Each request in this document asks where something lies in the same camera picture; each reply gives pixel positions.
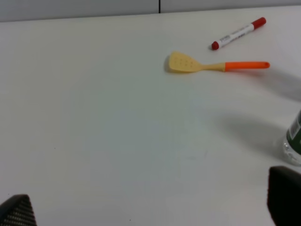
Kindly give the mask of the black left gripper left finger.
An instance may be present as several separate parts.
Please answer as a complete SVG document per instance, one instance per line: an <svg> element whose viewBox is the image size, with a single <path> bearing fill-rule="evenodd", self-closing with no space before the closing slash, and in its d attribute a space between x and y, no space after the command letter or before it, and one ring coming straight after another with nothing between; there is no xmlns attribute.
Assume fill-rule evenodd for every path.
<svg viewBox="0 0 301 226"><path fill-rule="evenodd" d="M31 200L27 194L13 195L0 205L1 226L37 226Z"/></svg>

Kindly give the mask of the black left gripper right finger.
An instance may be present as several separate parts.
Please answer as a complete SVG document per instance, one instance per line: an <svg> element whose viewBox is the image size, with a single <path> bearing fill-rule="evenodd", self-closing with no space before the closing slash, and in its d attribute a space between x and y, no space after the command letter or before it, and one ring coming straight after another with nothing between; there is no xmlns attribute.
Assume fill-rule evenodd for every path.
<svg viewBox="0 0 301 226"><path fill-rule="evenodd" d="M301 224L301 174L285 166L269 169L267 206L277 226Z"/></svg>

